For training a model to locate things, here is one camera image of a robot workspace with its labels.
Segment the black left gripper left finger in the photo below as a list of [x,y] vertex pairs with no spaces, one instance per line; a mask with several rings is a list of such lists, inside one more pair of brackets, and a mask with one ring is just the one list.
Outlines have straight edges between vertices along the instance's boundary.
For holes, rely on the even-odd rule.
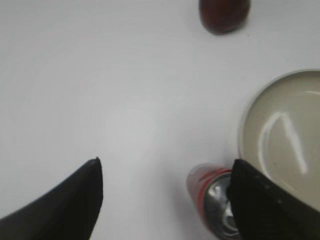
[[0,238],[88,240],[102,202],[102,165],[95,158],[37,200],[1,218]]

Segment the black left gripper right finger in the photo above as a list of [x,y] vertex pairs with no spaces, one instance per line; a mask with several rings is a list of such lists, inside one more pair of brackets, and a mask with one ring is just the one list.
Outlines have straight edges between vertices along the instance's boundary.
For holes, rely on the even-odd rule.
[[318,240],[320,213],[236,159],[227,194],[244,240]]

